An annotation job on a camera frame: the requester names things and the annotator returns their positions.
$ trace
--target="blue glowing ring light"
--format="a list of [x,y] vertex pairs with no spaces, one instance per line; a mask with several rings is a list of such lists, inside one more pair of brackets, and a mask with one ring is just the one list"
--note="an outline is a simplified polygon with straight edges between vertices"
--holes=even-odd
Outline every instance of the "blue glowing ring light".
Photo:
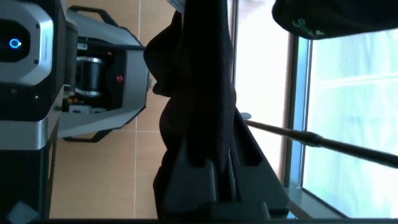
[[12,49],[18,49],[22,43],[17,38],[14,38],[10,40],[9,45]]

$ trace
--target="black garment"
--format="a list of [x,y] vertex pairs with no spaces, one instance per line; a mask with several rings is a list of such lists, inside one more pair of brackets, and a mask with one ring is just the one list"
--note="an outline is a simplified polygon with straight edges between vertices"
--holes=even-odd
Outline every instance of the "black garment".
[[182,139],[192,162],[211,159],[223,173],[233,133],[236,94],[230,82],[233,46],[226,0],[187,0],[184,26],[175,12],[171,25],[144,52],[155,77],[155,94],[170,97],[160,117],[167,151],[154,181],[158,217]]
[[391,0],[276,0],[272,15],[285,30],[317,40],[395,29],[397,7]]

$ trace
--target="glass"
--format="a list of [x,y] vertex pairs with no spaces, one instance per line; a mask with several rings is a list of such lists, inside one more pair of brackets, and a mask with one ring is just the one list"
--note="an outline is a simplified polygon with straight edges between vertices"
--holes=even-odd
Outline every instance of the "glass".
[[[313,42],[309,131],[398,154],[394,31]],[[307,147],[303,187],[352,218],[398,217],[398,171]]]
[[[289,33],[272,18],[273,1],[239,1],[235,88],[237,107],[251,120],[284,125]],[[277,174],[282,166],[282,138],[251,129]]]

